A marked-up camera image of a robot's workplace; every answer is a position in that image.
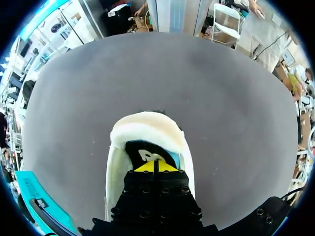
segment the screw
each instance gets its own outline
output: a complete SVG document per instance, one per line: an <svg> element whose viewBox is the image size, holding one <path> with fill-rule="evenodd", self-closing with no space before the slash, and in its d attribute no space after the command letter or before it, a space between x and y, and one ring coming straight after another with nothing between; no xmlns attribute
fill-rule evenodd
<svg viewBox="0 0 315 236"><path fill-rule="evenodd" d="M120 214L120 210L119 210L119 208L117 208L117 207L113 207L113 208L110 210L110 212L111 212L113 215L118 215L118 214Z"/></svg>
<svg viewBox="0 0 315 236"><path fill-rule="evenodd" d="M149 193L150 190L149 190L149 188L143 188L143 189L142 189L142 192L143 192L143 193Z"/></svg>
<svg viewBox="0 0 315 236"><path fill-rule="evenodd" d="M192 212L193 215L200 215L201 214L201 208L197 207Z"/></svg>
<svg viewBox="0 0 315 236"><path fill-rule="evenodd" d="M263 215L264 214L264 210L262 208L258 208L256 211L257 215Z"/></svg>
<svg viewBox="0 0 315 236"><path fill-rule="evenodd" d="M147 210L145 210L145 211L140 213L140 217L142 219L148 219L150 217L150 213Z"/></svg>
<svg viewBox="0 0 315 236"><path fill-rule="evenodd" d="M170 217L169 211L163 212L162 215L161 215L161 217L162 217L163 219L168 219L168 218Z"/></svg>
<svg viewBox="0 0 315 236"><path fill-rule="evenodd" d="M131 188L130 187L125 187L124 188L124 193L128 193L128 192L130 192L131 191Z"/></svg>
<svg viewBox="0 0 315 236"><path fill-rule="evenodd" d="M169 189L168 188L162 189L162 193L169 193Z"/></svg>
<svg viewBox="0 0 315 236"><path fill-rule="evenodd" d="M188 193L189 192L189 188L187 186L182 187L182 192L183 193Z"/></svg>
<svg viewBox="0 0 315 236"><path fill-rule="evenodd" d="M266 223L268 224L268 225L270 225L270 224L272 224L274 221L273 221L273 219L271 218L271 216L267 216L267 218L266 218Z"/></svg>

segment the black cable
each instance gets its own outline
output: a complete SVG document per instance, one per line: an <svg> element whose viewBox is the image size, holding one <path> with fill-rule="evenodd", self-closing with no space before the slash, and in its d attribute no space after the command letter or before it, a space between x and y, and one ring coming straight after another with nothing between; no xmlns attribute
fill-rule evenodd
<svg viewBox="0 0 315 236"><path fill-rule="evenodd" d="M294 189L291 192L288 192L287 194L285 194L281 199L283 200L284 198L290 196L291 194L296 193L296 192L300 192L300 191L303 191L303 190L304 190L304 187Z"/></svg>
<svg viewBox="0 0 315 236"><path fill-rule="evenodd" d="M268 48L270 48L272 45L274 45L274 44L278 41L278 39L281 38L282 36L284 36L285 34L286 34L286 32L285 32L284 34L280 35L280 36L279 36L272 44L270 44L268 47L264 48L264 49L258 54L258 56L257 56L254 60L257 60L257 58L258 58L266 49L268 49Z"/></svg>

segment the teal sign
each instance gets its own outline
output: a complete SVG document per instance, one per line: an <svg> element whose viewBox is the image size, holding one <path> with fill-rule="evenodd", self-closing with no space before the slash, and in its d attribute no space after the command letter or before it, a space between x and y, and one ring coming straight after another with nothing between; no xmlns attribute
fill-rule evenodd
<svg viewBox="0 0 315 236"><path fill-rule="evenodd" d="M31 21L22 29L20 33L21 39L26 41L34 30L42 23L47 16L69 0L47 0L36 12Z"/></svg>
<svg viewBox="0 0 315 236"><path fill-rule="evenodd" d="M36 176L31 171L16 171L17 182L19 184L22 198L31 216L45 234L54 233L36 214L30 205L30 200L36 198L42 207L60 224L75 233L75 228L70 216L62 210L54 200L46 193L38 182Z"/></svg>

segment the equipment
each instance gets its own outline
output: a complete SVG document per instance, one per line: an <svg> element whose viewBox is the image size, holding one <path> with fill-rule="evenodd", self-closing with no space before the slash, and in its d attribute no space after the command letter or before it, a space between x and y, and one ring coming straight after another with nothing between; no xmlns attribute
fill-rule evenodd
<svg viewBox="0 0 315 236"><path fill-rule="evenodd" d="M78 228L83 236L271 236L290 210L280 198L271 197L244 219L218 231L215 225L202 225L202 209L191 194L185 171L155 160L128 171L124 183L121 196L111 209L112 222L94 218L92 230ZM53 219L37 199L30 204L56 235L77 235Z"/></svg>

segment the person's arm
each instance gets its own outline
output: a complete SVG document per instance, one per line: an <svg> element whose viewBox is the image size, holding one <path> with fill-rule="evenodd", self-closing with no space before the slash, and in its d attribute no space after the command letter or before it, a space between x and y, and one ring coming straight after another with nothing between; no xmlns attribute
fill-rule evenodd
<svg viewBox="0 0 315 236"><path fill-rule="evenodd" d="M303 90L306 90L304 81L301 79L300 75L297 73L297 71L294 72L294 76L296 77L296 79L299 81L300 85L302 86Z"/></svg>
<svg viewBox="0 0 315 236"><path fill-rule="evenodd" d="M137 10L134 14L134 16L139 16L141 14L141 12L143 11L144 8L146 8L148 6L148 2L145 2L140 8L139 10Z"/></svg>
<svg viewBox="0 0 315 236"><path fill-rule="evenodd" d="M302 96L303 89L302 89L302 86L300 84L297 84L295 87L297 88L297 92L293 96L293 101L297 102L298 100L300 100L300 98Z"/></svg>
<svg viewBox="0 0 315 236"><path fill-rule="evenodd" d="M250 10L252 13L254 13L258 18L260 18L260 15L258 13L258 11L260 11L260 13L265 16L265 13L263 12L263 10L260 8L260 6L256 3L257 0L249 0L249 4L250 4Z"/></svg>

